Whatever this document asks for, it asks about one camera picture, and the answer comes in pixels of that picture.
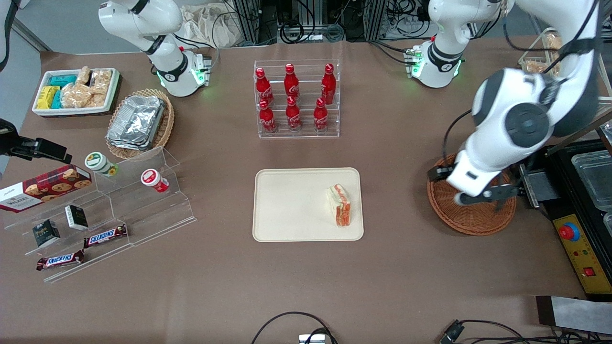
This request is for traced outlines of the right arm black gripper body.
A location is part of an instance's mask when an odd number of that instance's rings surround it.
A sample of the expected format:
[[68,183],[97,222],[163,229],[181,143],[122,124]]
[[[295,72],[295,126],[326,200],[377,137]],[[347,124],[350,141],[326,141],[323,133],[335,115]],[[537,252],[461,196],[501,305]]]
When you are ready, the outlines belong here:
[[0,119],[0,154],[10,156],[21,145],[17,128],[8,120]]

